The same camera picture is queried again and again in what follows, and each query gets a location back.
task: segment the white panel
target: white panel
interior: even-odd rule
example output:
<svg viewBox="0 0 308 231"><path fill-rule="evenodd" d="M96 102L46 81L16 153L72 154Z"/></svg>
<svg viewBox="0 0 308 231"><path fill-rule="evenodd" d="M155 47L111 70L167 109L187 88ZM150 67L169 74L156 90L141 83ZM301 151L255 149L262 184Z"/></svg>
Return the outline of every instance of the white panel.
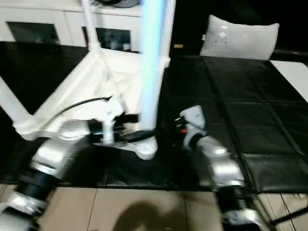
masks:
<svg viewBox="0 0 308 231"><path fill-rule="evenodd" d="M0 8L0 40L15 41L6 22L54 24L61 45L72 45L62 11Z"/></svg>
<svg viewBox="0 0 308 231"><path fill-rule="evenodd" d="M295 62L271 61L271 63L308 102L308 67Z"/></svg>
<svg viewBox="0 0 308 231"><path fill-rule="evenodd" d="M173 27L173 19L175 12L175 4L176 0L168 0L167 1L167 9L165 15L165 23L164 23L164 32L161 44L161 56L163 58L169 57L170 52L170 44L172 37L172 27Z"/></svg>
<svg viewBox="0 0 308 231"><path fill-rule="evenodd" d="M82 13L65 12L71 35L75 46L85 47L86 42L82 32L85 21ZM130 31L130 42L132 51L140 51L140 30L141 18L109 15L109 14L93 14L95 27L106 29L119 29Z"/></svg>

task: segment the black joint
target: black joint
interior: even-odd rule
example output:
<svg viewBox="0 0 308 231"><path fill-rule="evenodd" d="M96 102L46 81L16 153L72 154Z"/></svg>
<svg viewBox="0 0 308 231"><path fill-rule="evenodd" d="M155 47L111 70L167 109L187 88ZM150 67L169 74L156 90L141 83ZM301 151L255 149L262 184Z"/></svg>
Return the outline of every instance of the black joint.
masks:
<svg viewBox="0 0 308 231"><path fill-rule="evenodd" d="M103 124L102 122L91 119L88 120L88 126L90 130L89 139L91 143L101 143L103 140Z"/></svg>
<svg viewBox="0 0 308 231"><path fill-rule="evenodd" d="M155 131L142 130L120 136L120 140L128 143L139 142L155 136Z"/></svg>
<svg viewBox="0 0 308 231"><path fill-rule="evenodd" d="M58 182L59 179L54 176L29 168L22 174L15 191L44 201L56 188Z"/></svg>
<svg viewBox="0 0 308 231"><path fill-rule="evenodd" d="M174 120L174 125L177 128L180 128L180 129L185 128L186 124L187 124L187 121L185 120L183 116Z"/></svg>
<svg viewBox="0 0 308 231"><path fill-rule="evenodd" d="M231 210L254 209L254 199L243 186L228 186L216 192L218 206L222 213Z"/></svg>
<svg viewBox="0 0 308 231"><path fill-rule="evenodd" d="M197 150L197 143L203 137L204 135L202 135L201 133L194 134L194 136L191 138L191 140L188 143L189 147L194 151Z"/></svg>
<svg viewBox="0 0 308 231"><path fill-rule="evenodd" d="M223 222L222 227L224 231L262 231L262 229L254 223L232 225L227 222Z"/></svg>
<svg viewBox="0 0 308 231"><path fill-rule="evenodd" d="M139 114L128 114L126 115L124 112L115 118L115 127L119 125L123 125L126 123L138 123Z"/></svg>
<svg viewBox="0 0 308 231"><path fill-rule="evenodd" d="M123 126L119 126L117 128L114 128L114 141L115 142L120 142L121 141L121 132L124 130L124 127Z"/></svg>

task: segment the black leather mat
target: black leather mat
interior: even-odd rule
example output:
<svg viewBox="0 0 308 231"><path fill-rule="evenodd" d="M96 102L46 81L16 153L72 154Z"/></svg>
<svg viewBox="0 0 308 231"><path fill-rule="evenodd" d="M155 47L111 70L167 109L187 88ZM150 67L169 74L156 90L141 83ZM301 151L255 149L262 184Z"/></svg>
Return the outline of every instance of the black leather mat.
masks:
<svg viewBox="0 0 308 231"><path fill-rule="evenodd" d="M23 51L9 61L5 55L10 52L1 56L0 76L34 112L87 51L27 46L9 43L8 48L7 43L0 43L0 50ZM20 64L18 60L23 59L26 62ZM14 63L14 72L7 62ZM28 69L32 72L15 86L14 79ZM252 190L308 192L308 104L268 61L195 56L172 58L164 74L157 122L159 150L152 161L126 151L93 147L80 153L63 185L209 190L204 157L181 149L168 133L169 121L197 104L204 111L207 130L239 161ZM43 139L23 141L8 124L8 118L1 123L9 134L2 141L9 148L1 153L1 182L16 183Z"/></svg>

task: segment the glass panel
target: glass panel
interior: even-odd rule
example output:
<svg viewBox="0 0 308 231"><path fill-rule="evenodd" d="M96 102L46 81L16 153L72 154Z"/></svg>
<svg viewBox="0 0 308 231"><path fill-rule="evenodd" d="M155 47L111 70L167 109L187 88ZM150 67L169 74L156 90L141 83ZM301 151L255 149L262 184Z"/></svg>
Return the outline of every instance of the glass panel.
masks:
<svg viewBox="0 0 308 231"><path fill-rule="evenodd" d="M87 30L85 27L82 27L82 30L88 46L89 39ZM96 32L101 47L117 51L131 52L129 30L96 28Z"/></svg>
<svg viewBox="0 0 308 231"><path fill-rule="evenodd" d="M15 41L60 44L54 24L7 22Z"/></svg>

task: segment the black cable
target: black cable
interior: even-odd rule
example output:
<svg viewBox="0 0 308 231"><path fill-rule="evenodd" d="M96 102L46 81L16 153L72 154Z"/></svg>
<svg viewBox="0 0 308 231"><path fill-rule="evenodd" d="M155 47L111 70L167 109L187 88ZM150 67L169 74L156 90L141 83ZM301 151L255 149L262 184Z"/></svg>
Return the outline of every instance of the black cable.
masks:
<svg viewBox="0 0 308 231"><path fill-rule="evenodd" d="M284 208L287 209L287 211L288 211L289 214L291 214L291 213L290 213L290 210L289 210L289 208L288 208L286 202L284 201L284 198L283 198L283 196L282 196L281 193L280 193L280 197L281 197L281 199L282 199L282 201L283 201ZM291 221L291 223L292 223L292 226L293 226L294 231L296 231L296 228L295 228L295 225L294 225L292 219L290 219L290 221Z"/></svg>
<svg viewBox="0 0 308 231"><path fill-rule="evenodd" d="M142 131L136 131L130 134L126 134L126 135L120 135L120 141L134 143L134 142L138 142L138 141L151 138L153 136L155 136L155 131L142 130Z"/></svg>
<svg viewBox="0 0 308 231"><path fill-rule="evenodd" d="M105 98L105 97L100 97L100 98L93 98L93 99L89 99L89 100L84 100L84 101L81 101L81 102L77 102L71 106L68 106L66 107L65 109L61 110L60 112L58 112L57 114L55 114L46 124L43 125L43 127L41 128L41 130L43 130L44 128L46 128L52 121L54 121L58 116L60 116L61 114L63 114L64 112L74 108L74 107L77 107L77 106L80 106L80 105L83 105L83 104L86 104L86 103L90 103L90 102L93 102L93 101L98 101L98 100L106 100L108 101L110 99L109 98Z"/></svg>
<svg viewBox="0 0 308 231"><path fill-rule="evenodd" d="M304 197L301 197L299 193L294 193L294 194L293 194L293 197L294 197L296 200L306 200L306 199L308 199L308 195L307 195L307 194L305 194Z"/></svg>

